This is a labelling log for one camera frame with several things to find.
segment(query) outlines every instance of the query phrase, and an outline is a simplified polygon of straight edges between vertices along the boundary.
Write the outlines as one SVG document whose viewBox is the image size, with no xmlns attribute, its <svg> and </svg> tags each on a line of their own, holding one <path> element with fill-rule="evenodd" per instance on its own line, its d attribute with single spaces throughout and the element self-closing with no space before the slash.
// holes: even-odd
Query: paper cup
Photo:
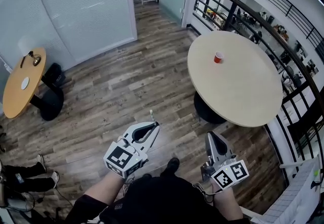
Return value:
<svg viewBox="0 0 324 224">
<path fill-rule="evenodd" d="M 215 57 L 214 57 L 214 62 L 219 63 L 220 61 L 222 61 L 223 58 L 224 58 L 224 55 L 222 52 L 216 52 Z"/>
</svg>

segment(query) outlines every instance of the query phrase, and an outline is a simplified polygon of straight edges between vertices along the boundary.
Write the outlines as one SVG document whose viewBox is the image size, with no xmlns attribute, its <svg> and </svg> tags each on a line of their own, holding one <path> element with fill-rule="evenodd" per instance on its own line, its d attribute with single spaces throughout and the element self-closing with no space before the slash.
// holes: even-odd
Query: floor plank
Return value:
<svg viewBox="0 0 324 224">
<path fill-rule="evenodd" d="M 157 175 L 177 156 L 178 175 L 201 181 L 200 166 L 207 160 L 205 133 L 215 130 L 232 143 L 249 169 L 250 177 L 235 187 L 240 205 L 265 212 L 285 188 L 266 130 L 201 120 L 193 106 L 195 89 L 187 70 L 187 52 L 195 34 L 172 22 L 157 4 L 136 5 L 135 10 L 136 42 L 66 72 L 65 102 L 58 118 L 45 122 L 33 106 L 16 119 L 0 118 L 7 133 L 2 139 L 7 152 L 1 160 L 30 166 L 42 153 L 50 172 L 60 173 L 58 189 L 74 202 L 107 172 L 102 157 L 111 142 L 128 126 L 150 120 L 152 109 L 161 131 L 148 152 L 149 162 L 137 176 Z M 54 190 L 46 192 L 35 208 L 53 213 L 58 206 L 64 216 L 70 210 Z"/>
</svg>

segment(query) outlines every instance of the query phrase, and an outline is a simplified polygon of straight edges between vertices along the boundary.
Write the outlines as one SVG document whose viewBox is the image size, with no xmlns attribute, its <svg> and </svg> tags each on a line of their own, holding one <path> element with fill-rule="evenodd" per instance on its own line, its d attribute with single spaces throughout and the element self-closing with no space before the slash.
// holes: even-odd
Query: wire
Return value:
<svg viewBox="0 0 324 224">
<path fill-rule="evenodd" d="M 123 186 L 123 196 L 124 197 L 128 191 L 129 186 L 134 182 L 134 179 L 135 179 L 135 177 L 131 177 L 125 181 L 124 186 Z"/>
<path fill-rule="evenodd" d="M 204 198 L 205 198 L 205 201 L 206 201 L 208 204 L 210 204 L 210 203 L 212 203 L 212 202 L 214 201 L 214 195 L 215 195 L 215 194 L 220 193 L 221 191 L 223 191 L 222 189 L 219 189 L 219 190 L 216 191 L 215 193 L 209 194 L 209 193 L 206 193 L 206 192 L 205 192 L 203 186 L 202 186 L 199 182 L 193 183 L 192 186 L 193 186 L 194 188 L 197 188 L 197 189 L 198 189 L 198 190 L 203 194 L 203 196 L 204 196 Z M 207 196 L 212 196 L 212 200 L 211 200 L 210 202 L 207 200 Z"/>
<path fill-rule="evenodd" d="M 29 195 L 31 195 L 31 197 L 33 198 L 33 200 L 30 201 L 30 200 L 27 200 L 27 198 L 26 198 L 22 193 L 20 193 L 20 192 L 14 190 L 14 189 L 12 189 L 12 188 L 10 188 L 10 187 L 8 187 L 8 186 L 6 186 L 6 188 L 8 188 L 8 189 L 10 189 L 10 190 L 12 190 L 12 191 L 18 193 L 18 194 L 21 195 L 22 197 L 24 197 L 24 199 L 25 199 L 25 209 L 26 209 L 26 210 L 23 211 L 23 210 L 20 210 L 20 209 L 18 209 L 18 208 L 11 207 L 11 206 L 7 206 L 7 207 L 5 207 L 5 208 L 10 208 L 10 209 L 16 210 L 16 211 L 18 211 L 18 212 L 30 212 L 31 210 L 34 209 L 34 207 L 35 207 L 35 199 L 34 199 L 33 195 L 31 195 L 29 192 L 27 192 L 27 193 L 28 193 Z M 32 202 L 32 203 L 33 203 L 31 209 L 27 209 L 28 202 Z"/>
<path fill-rule="evenodd" d="M 57 192 L 59 193 L 59 195 L 61 195 L 70 205 L 71 205 L 71 207 L 73 208 L 73 204 L 67 199 L 67 198 L 65 198 L 61 193 L 60 193 L 60 191 L 57 189 L 57 188 L 55 188 L 55 190 L 57 190 Z"/>
</svg>

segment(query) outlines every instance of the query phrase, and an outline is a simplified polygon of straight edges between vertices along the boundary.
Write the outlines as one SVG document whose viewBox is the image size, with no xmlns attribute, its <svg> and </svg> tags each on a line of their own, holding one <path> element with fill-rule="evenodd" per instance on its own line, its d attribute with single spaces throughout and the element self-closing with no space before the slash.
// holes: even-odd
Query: white sneaker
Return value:
<svg viewBox="0 0 324 224">
<path fill-rule="evenodd" d="M 45 164 L 44 164 L 44 158 L 43 158 L 43 156 L 41 154 L 38 154 L 37 157 L 36 157 L 36 160 L 37 160 L 37 162 L 39 162 L 39 163 L 42 164 L 45 172 L 47 172 L 46 167 L 45 167 Z"/>
<path fill-rule="evenodd" d="M 54 189 L 54 188 L 56 188 L 56 185 L 57 185 L 57 183 L 59 182 L 59 179 L 60 179 L 59 173 L 54 171 L 52 173 L 51 179 L 53 179 L 53 181 L 55 183 L 55 185 L 53 187 L 53 189 Z"/>
</svg>

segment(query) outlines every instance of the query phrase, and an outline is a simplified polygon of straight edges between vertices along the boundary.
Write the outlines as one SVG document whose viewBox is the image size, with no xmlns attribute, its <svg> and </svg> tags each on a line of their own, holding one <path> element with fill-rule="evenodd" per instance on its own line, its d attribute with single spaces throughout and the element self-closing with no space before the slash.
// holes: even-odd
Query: black table base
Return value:
<svg viewBox="0 0 324 224">
<path fill-rule="evenodd" d="M 42 98 L 33 95 L 30 103 L 40 109 L 40 115 L 45 121 L 51 121 L 58 116 L 63 107 L 64 94 L 60 88 L 49 82 L 44 76 L 42 76 L 42 82 L 50 89 Z"/>
<path fill-rule="evenodd" d="M 197 92 L 194 94 L 193 103 L 198 115 L 205 121 L 212 124 L 222 124 L 226 122 L 226 119 L 222 118 L 209 108 Z"/>
</svg>

